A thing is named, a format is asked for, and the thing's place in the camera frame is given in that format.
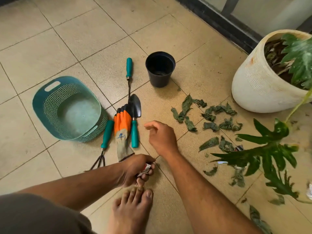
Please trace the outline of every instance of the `bare foot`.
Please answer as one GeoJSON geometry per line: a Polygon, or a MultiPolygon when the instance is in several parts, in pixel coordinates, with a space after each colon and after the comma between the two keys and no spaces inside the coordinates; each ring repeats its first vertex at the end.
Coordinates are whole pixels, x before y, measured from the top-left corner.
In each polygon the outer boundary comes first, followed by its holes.
{"type": "Polygon", "coordinates": [[[145,233],[149,212],[153,203],[153,193],[142,188],[133,188],[114,201],[108,225],[108,234],[145,233]]]}

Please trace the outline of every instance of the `toenail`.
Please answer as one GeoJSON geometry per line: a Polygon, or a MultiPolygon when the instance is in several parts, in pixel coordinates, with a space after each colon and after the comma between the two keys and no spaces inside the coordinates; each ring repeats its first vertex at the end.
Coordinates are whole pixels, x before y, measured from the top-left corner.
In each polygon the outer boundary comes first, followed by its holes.
{"type": "Polygon", "coordinates": [[[146,191],[146,196],[147,196],[147,197],[151,197],[151,195],[152,195],[152,191],[147,190],[147,191],[146,191]]]}

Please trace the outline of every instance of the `teal plastic basket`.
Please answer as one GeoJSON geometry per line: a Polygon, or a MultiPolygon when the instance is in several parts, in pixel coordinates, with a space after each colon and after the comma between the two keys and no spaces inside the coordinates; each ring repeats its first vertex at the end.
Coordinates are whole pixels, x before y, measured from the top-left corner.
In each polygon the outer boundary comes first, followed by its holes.
{"type": "Polygon", "coordinates": [[[106,127],[108,116],[95,95],[71,76],[56,78],[37,91],[33,109],[56,138],[87,142],[106,127]]]}

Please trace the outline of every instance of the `soil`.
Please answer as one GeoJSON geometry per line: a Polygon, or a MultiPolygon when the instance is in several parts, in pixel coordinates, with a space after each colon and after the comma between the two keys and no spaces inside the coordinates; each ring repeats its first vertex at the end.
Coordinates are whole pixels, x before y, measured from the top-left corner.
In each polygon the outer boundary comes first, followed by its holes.
{"type": "MultiPolygon", "coordinates": [[[[291,78],[293,76],[292,73],[289,73],[289,70],[286,70],[285,72],[279,74],[282,70],[285,70],[286,65],[280,64],[281,60],[284,56],[286,56],[286,53],[282,53],[282,50],[286,46],[283,45],[283,40],[277,39],[273,40],[271,42],[267,42],[264,46],[264,55],[265,58],[271,67],[271,69],[283,80],[291,84],[291,78]]],[[[300,89],[303,89],[300,84],[294,85],[300,89]]]]}

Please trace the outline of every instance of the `white ceramic pot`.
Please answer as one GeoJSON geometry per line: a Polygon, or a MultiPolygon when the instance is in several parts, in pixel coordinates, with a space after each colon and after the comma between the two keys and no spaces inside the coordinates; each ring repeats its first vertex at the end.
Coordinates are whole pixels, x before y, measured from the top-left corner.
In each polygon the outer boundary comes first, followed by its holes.
{"type": "Polygon", "coordinates": [[[257,113],[278,112],[296,106],[307,93],[281,79],[264,57],[264,45],[291,33],[300,39],[310,34],[296,30],[278,30],[265,36],[235,73],[232,82],[234,100],[244,109],[257,113]]]}

